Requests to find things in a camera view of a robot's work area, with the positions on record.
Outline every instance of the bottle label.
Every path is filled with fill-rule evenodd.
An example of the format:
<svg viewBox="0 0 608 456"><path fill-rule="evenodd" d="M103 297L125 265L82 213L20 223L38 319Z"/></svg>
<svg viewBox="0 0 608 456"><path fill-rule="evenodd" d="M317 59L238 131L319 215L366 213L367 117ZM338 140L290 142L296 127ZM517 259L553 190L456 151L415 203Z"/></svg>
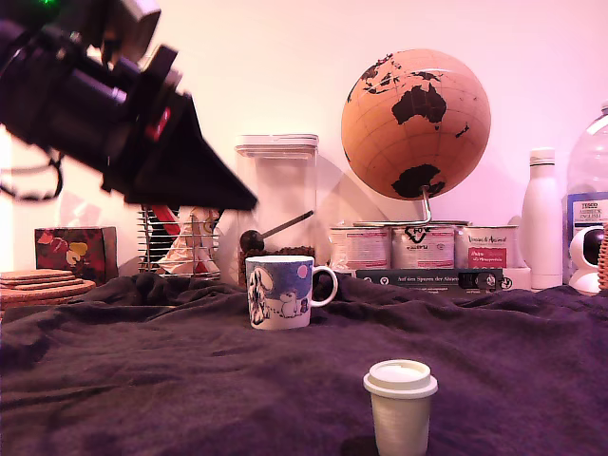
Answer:
<svg viewBox="0 0 608 456"><path fill-rule="evenodd" d="M608 222L608 192L568 195L568 246L584 228Z"/></svg>

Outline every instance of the black fabric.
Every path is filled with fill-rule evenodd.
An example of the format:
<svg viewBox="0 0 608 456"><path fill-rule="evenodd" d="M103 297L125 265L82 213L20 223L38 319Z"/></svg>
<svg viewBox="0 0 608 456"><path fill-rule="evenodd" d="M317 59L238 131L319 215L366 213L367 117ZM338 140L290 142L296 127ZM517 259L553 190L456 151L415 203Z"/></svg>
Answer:
<svg viewBox="0 0 608 456"><path fill-rule="evenodd" d="M429 455L606 455L607 301L559 287L455 304L341 277L311 326L268 332L239 288L120 277L6 313L2 454L373 455L363 375L408 358L439 382Z"/></svg>

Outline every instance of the white bottle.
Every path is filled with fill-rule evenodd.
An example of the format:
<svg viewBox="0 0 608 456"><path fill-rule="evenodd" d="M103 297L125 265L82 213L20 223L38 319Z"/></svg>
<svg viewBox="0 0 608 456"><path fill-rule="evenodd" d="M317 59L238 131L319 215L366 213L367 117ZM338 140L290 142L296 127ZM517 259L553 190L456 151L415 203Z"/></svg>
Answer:
<svg viewBox="0 0 608 456"><path fill-rule="evenodd" d="M562 284L561 199L555 176L555 150L530 152L530 182L523 197L521 250L532 270L532 290Z"/></svg>

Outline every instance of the tissue box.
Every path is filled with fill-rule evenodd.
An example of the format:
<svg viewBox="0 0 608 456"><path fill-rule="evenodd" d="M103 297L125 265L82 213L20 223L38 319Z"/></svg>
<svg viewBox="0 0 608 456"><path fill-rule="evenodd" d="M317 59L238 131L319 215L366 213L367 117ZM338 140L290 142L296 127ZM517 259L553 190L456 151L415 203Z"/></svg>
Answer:
<svg viewBox="0 0 608 456"><path fill-rule="evenodd" d="M116 228L34 230L36 269L71 271L97 285L118 276Z"/></svg>

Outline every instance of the disposable cup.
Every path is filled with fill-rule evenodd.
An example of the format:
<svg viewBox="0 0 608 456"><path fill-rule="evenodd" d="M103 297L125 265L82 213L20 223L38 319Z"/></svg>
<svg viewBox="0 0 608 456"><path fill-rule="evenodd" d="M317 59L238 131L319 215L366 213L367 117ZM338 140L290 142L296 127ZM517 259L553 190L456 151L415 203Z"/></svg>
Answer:
<svg viewBox="0 0 608 456"><path fill-rule="evenodd" d="M394 359L373 365L363 378L371 393L380 456L422 456L428 446L430 397L437 380L418 361Z"/></svg>

